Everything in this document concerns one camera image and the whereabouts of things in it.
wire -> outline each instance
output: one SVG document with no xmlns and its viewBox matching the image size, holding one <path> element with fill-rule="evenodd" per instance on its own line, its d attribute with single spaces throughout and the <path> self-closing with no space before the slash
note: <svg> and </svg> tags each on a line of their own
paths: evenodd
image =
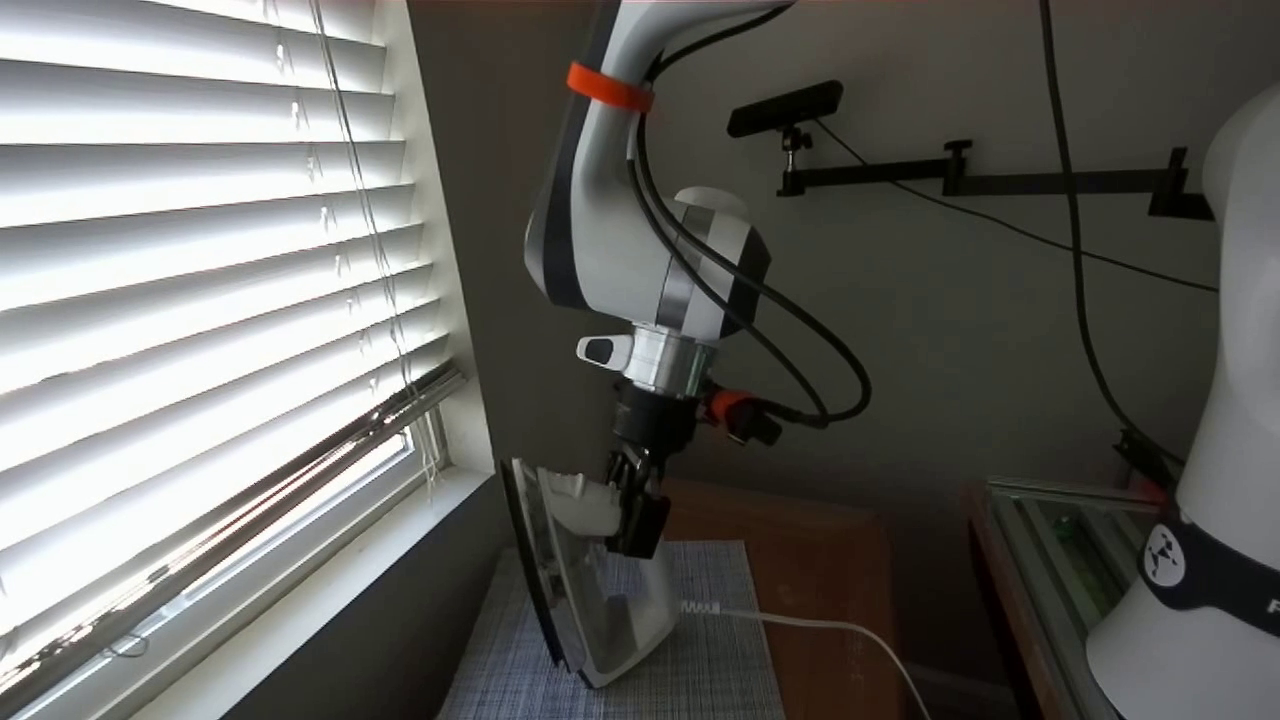
<svg viewBox="0 0 1280 720">
<path fill-rule="evenodd" d="M 672 55 L 661 55 L 651 68 L 646 68 L 646 82 L 651 81 L 661 81 L 669 68 L 675 68 L 685 55 L 693 55 L 693 51 L 703 51 L 703 48 L 710 48 L 710 43 L 724 43 L 724 40 L 732 40 L 732 36 L 744 36 L 744 33 L 751 33 L 751 28 L 760 28 L 760 23 L 771 23 L 775 14 L 783 14 L 791 5 L 778 5 L 778 9 L 771 9 L 771 10 L 760 10 L 756 21 L 744 21 L 744 23 L 732 23 L 732 28 L 724 28 L 724 33 L 710 33 L 710 36 L 703 36 L 703 40 L 697 40 L 697 43 L 685 43 L 681 51 L 672 51 Z"/>
<path fill-rule="evenodd" d="M 699 600 L 681 600 L 681 611 L 685 616 L 728 616 L 728 620 L 751 620 L 751 624 L 778 624 L 778 628 L 817 628 L 817 633 L 851 633 L 851 634 L 862 634 L 866 643 L 875 643 L 892 667 L 903 675 L 910 698 L 917 698 L 917 711 L 922 720 L 932 720 L 929 703 L 922 703 L 922 692 L 917 689 L 906 664 L 884 643 L 884 634 L 875 634 L 872 628 L 862 624 L 849 624 L 849 620 L 812 620 L 812 616 L 778 616 L 778 611 L 744 611 L 744 609 L 721 609 L 721 602 L 699 602 Z"/>
<path fill-rule="evenodd" d="M 783 293 L 775 293 L 771 283 L 741 273 L 728 257 L 721 257 L 717 246 L 708 246 L 699 235 L 693 235 L 672 209 L 661 202 L 661 192 L 651 185 L 651 168 L 646 168 L 646 125 L 641 115 L 635 125 L 635 154 L 628 160 L 633 180 L 641 185 L 641 195 L 646 199 L 643 212 L 651 212 L 651 226 L 662 238 L 662 246 L 672 250 L 672 258 L 697 281 L 699 293 L 710 295 L 710 302 L 721 302 L 724 311 L 732 311 L 735 324 L 744 324 L 804 387 L 804 395 L 817 402 L 817 415 L 760 401 L 760 409 L 769 409 L 778 421 L 791 423 L 809 423 L 809 427 L 824 427 L 830 421 L 851 421 L 872 402 L 872 377 L 858 365 L 858 355 L 827 328 L 819 324 L 812 311 L 804 311 L 797 299 L 789 299 Z M 689 262 L 689 257 L 672 242 L 669 226 L 681 232 L 685 242 L 693 242 L 703 258 L 721 262 L 724 273 L 732 273 L 741 283 L 746 283 L 751 293 L 769 295 L 771 302 L 778 302 L 783 311 L 791 311 L 804 328 L 812 328 L 819 338 L 827 338 L 834 347 L 834 355 L 851 368 L 858 395 L 844 409 L 844 413 L 827 413 L 824 401 L 812 391 L 812 378 L 751 324 L 744 321 L 735 308 L 728 308 L 708 283 L 703 275 Z"/>
<path fill-rule="evenodd" d="M 380 226 L 380 220 L 376 220 L 376 209 L 372 209 L 372 199 L 366 199 L 364 154 L 359 154 L 359 139 L 355 139 L 355 118 L 353 118 L 347 89 L 342 89 L 342 77 L 339 77 L 339 68 L 337 68 L 327 21 L 324 21 L 324 0 L 313 0 L 313 21 L 317 21 L 317 33 L 318 33 L 324 68 L 327 68 L 327 82 L 333 82 L 333 97 L 337 97 L 337 115 L 339 115 L 342 139 L 347 139 L 347 149 L 353 149 L 353 174 L 355 174 L 355 185 L 359 185 L 359 217 L 364 217 L 366 238 L 372 238 L 372 246 L 376 246 L 380 289 L 384 289 L 384 299 L 390 302 L 386 338 L 396 343 L 396 377 L 401 377 L 401 384 L 407 387 L 407 384 L 412 384 L 412 373 L 405 368 L 405 361 L 407 361 L 412 352 L 405 352 L 407 343 L 405 343 L 405 328 L 401 328 L 401 295 L 396 295 L 396 289 L 386 283 L 386 275 L 390 275 L 386 235 L 384 235 L 384 226 Z"/>
<path fill-rule="evenodd" d="M 840 145 L 854 164 L 872 164 L 862 150 L 854 150 L 840 133 L 830 133 L 824 118 L 812 118 L 830 145 Z M 997 224 L 997 226 L 1004 226 L 1004 232 L 1012 232 L 1012 235 L 1023 235 L 1023 238 L 1032 238 L 1032 242 L 1042 242 L 1042 246 L 1057 246 L 1057 250 L 1073 250 L 1073 242 L 1064 242 L 1064 238 L 1050 238 L 1050 235 L 1040 235 L 1040 232 L 1028 232 L 1028 226 L 1021 226 L 1021 224 L 1012 224 L 1012 220 L 1004 220 L 1004 217 L 992 217 L 992 212 L 980 212 L 980 209 L 966 209 L 966 202 L 950 202 L 950 199 L 945 199 L 945 195 L 929 195 L 929 192 L 921 192 L 921 188 L 910 188 L 910 185 L 901 185 L 901 180 L 886 180 L 894 192 L 906 192 L 906 195 L 917 195 L 917 199 L 922 199 L 922 202 L 937 202 L 937 209 L 947 209 L 947 212 L 959 212 L 959 217 L 972 217 L 972 220 L 982 220 L 982 224 Z M 1147 275 L 1147 281 L 1159 281 L 1159 283 L 1175 283 L 1175 289 L 1192 289 L 1192 293 L 1206 293 L 1206 295 L 1215 295 L 1215 289 L 1211 283 L 1201 283 L 1201 281 L 1182 281 L 1182 275 L 1168 275 L 1168 273 L 1156 273 L 1156 269 L 1145 269 L 1145 262 L 1126 262 L 1126 258 L 1118 258 L 1118 257 L 1105 257 L 1105 250 L 1082 250 L 1087 258 L 1094 258 L 1094 262 L 1113 262 L 1113 269 L 1118 269 L 1118 273 L 1132 273 L 1132 275 Z"/>
<path fill-rule="evenodd" d="M 1060 68 L 1057 68 L 1057 28 L 1050 28 L 1050 0 L 1040 0 L 1040 51 L 1042 51 L 1042 81 L 1049 81 L 1049 106 L 1050 106 L 1050 135 L 1057 135 L 1057 154 L 1064 164 L 1064 185 L 1068 185 L 1068 217 L 1073 217 L 1073 289 L 1075 289 L 1075 328 L 1081 328 L 1081 347 L 1087 361 L 1087 373 L 1106 401 L 1113 415 L 1132 427 L 1145 442 L 1150 442 L 1163 459 L 1182 464 L 1175 453 L 1156 442 L 1118 402 L 1118 395 L 1106 384 L 1106 373 L 1092 347 L 1092 324 L 1087 324 L 1087 273 L 1082 273 L 1082 226 L 1081 226 L 1081 192 L 1075 192 L 1075 164 L 1073 164 L 1073 135 L 1068 135 L 1068 111 L 1064 111 L 1064 89 L 1060 89 Z"/>
<path fill-rule="evenodd" d="M 789 402 L 775 402 L 775 401 L 760 401 L 760 409 L 769 409 L 771 415 L 778 421 L 791 421 L 791 423 L 809 423 L 809 427 L 824 427 L 827 423 L 827 402 L 819 401 L 819 391 L 812 387 L 812 378 L 797 368 L 797 361 L 775 347 L 775 338 L 769 338 L 744 311 L 735 311 L 697 269 L 693 258 L 675 246 L 675 238 L 669 235 L 661 212 L 655 212 L 655 195 L 643 188 L 643 174 L 641 174 L 641 164 L 628 160 L 628 174 L 633 174 L 633 188 L 641 195 L 641 212 L 643 220 L 651 224 L 655 238 L 669 246 L 669 257 L 681 262 L 681 273 L 724 311 L 732 317 L 741 328 L 751 332 L 751 338 L 775 361 L 789 368 L 789 377 L 800 384 L 800 391 L 812 401 L 817 415 L 804 415 Z"/>
<path fill-rule="evenodd" d="M 769 21 L 775 21 L 783 9 L 771 9 L 771 10 L 760 10 L 756 21 L 744 21 L 735 28 L 724 28 L 724 33 L 710 33 L 662 60 L 655 60 L 646 68 L 646 82 L 655 82 L 669 68 L 675 68 L 685 55 L 708 48 L 708 43 L 721 43 L 728 36 L 741 36 L 741 33 L 751 33 Z M 789 421 L 789 423 L 809 423 L 809 427 L 827 427 L 834 421 L 851 421 L 858 415 L 866 402 L 872 402 L 872 377 L 866 368 L 858 365 L 858 355 L 827 328 L 819 324 L 812 311 L 804 311 L 797 299 L 789 299 L 783 293 L 775 293 L 771 283 L 746 275 L 741 262 L 732 262 L 728 257 L 721 257 L 717 246 L 708 246 L 699 235 L 693 235 L 681 217 L 672 217 L 672 209 L 661 199 L 661 188 L 651 180 L 651 164 L 646 164 L 646 115 L 635 118 L 635 135 L 633 135 L 633 154 L 628 154 L 628 174 L 633 174 L 633 188 L 641 195 L 641 209 L 651 224 L 651 232 L 661 235 L 661 242 L 672 250 L 672 258 L 689 273 L 689 281 L 721 308 L 728 311 L 741 328 L 751 332 L 751 338 L 760 338 L 760 347 L 769 355 L 775 355 L 789 377 L 804 387 L 804 395 L 812 401 L 817 413 L 797 413 L 789 402 L 775 402 L 775 401 L 760 401 L 760 409 L 775 421 Z M 789 352 L 775 347 L 775 338 L 769 338 L 744 311 L 735 311 L 721 293 L 708 289 L 708 281 L 693 269 L 693 258 L 675 246 L 672 232 L 693 242 L 703 258 L 721 262 L 728 275 L 735 275 L 741 283 L 746 283 L 756 295 L 769 295 L 771 302 L 778 302 L 789 317 L 797 317 L 804 328 L 812 328 L 827 347 L 834 347 L 834 355 L 851 368 L 854 384 L 858 384 L 858 395 L 844 409 L 844 413 L 827 413 L 819 391 L 812 387 L 812 378 L 797 368 L 797 361 Z"/>
</svg>

orange band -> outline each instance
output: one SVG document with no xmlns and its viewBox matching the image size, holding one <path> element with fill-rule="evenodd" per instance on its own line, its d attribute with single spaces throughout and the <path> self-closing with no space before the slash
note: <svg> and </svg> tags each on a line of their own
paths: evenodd
<svg viewBox="0 0 1280 720">
<path fill-rule="evenodd" d="M 612 106 L 628 106 L 628 111 L 646 111 L 651 106 L 651 92 L 646 89 L 601 77 L 601 73 L 593 73 L 584 64 L 569 64 L 569 89 L 577 97 L 586 97 L 586 99 L 601 99 L 601 102 L 612 102 Z"/>
<path fill-rule="evenodd" d="M 744 402 L 744 401 L 751 401 L 746 391 L 717 391 L 710 395 L 710 423 L 728 423 L 728 413 L 735 409 L 735 402 Z"/>
</svg>

window sill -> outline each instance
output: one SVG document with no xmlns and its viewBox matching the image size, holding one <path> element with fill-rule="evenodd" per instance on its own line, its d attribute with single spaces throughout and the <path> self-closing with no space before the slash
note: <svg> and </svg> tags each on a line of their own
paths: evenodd
<svg viewBox="0 0 1280 720">
<path fill-rule="evenodd" d="M 233 711 L 405 550 L 477 495 L 485 481 L 489 475 L 477 473 L 444 473 L 432 486 L 412 486 L 380 509 L 347 495 L 353 512 L 327 512 L 198 600 L 158 609 L 133 647 L 105 653 L 18 715 L 172 720 Z"/>
</svg>

window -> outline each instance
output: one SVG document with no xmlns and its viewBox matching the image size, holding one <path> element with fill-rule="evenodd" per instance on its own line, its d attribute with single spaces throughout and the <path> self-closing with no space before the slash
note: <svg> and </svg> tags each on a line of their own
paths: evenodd
<svg viewBox="0 0 1280 720">
<path fill-rule="evenodd" d="M 461 421 L 485 473 L 457 289 L 405 0 L 0 0 L 3 707 Z"/>
</svg>

white robot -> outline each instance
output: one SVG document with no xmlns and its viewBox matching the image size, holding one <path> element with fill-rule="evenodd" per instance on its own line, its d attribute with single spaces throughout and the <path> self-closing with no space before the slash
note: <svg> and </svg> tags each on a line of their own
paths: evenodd
<svg viewBox="0 0 1280 720">
<path fill-rule="evenodd" d="M 1205 174 L 1222 226 L 1219 365 L 1140 585 L 1087 664 L 1125 715 L 1280 715 L 1280 92 L 1215 135 Z"/>
<path fill-rule="evenodd" d="M 633 332 L 579 343 L 579 361 L 621 377 L 608 468 L 558 475 L 516 464 L 511 498 L 534 602 L 548 611 L 565 600 L 584 647 L 577 667 L 595 689 L 675 628 L 675 591 L 655 554 L 669 514 L 662 459 L 689 442 L 699 413 L 756 439 L 775 439 L 778 421 L 769 402 L 708 384 L 717 343 L 751 321 L 764 238 L 724 192 L 643 195 L 635 125 L 681 36 L 764 23 L 783 9 L 789 0 L 602 0 L 586 55 L 569 77 L 577 102 L 548 195 L 527 224 L 527 273 L 548 299 L 624 321 Z M 1100 689 L 1135 720 L 1280 715 L 1274 185 L 1280 92 L 1245 106 L 1211 149 L 1206 195 L 1222 224 L 1219 373 L 1175 495 L 1180 514 L 1150 530 L 1145 578 L 1087 643 Z M 735 273 L 672 242 L 672 224 Z M 641 561 L 641 591 L 602 591 L 602 547 Z"/>
</svg>

